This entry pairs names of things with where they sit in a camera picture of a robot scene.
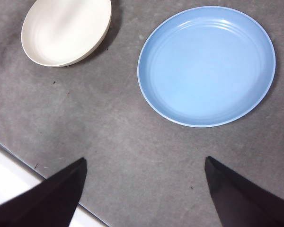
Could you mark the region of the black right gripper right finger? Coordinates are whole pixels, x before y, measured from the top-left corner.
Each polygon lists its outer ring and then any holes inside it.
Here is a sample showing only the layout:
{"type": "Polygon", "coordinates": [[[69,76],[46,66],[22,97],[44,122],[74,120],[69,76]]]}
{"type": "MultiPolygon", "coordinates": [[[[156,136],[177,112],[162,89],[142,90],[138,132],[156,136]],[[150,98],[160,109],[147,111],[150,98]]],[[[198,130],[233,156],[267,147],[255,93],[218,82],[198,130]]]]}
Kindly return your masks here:
{"type": "Polygon", "coordinates": [[[284,227],[284,200],[212,156],[205,159],[211,198],[224,227],[284,227]]]}

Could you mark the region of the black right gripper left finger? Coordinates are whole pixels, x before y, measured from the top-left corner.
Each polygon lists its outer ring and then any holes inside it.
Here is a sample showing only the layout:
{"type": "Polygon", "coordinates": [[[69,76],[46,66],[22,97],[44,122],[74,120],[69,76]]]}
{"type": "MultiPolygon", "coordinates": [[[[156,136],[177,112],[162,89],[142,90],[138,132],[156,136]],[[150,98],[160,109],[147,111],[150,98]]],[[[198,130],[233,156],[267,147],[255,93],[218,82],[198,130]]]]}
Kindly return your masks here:
{"type": "Polygon", "coordinates": [[[0,205],[0,227],[67,227],[82,195],[87,161],[80,158],[0,205]]]}

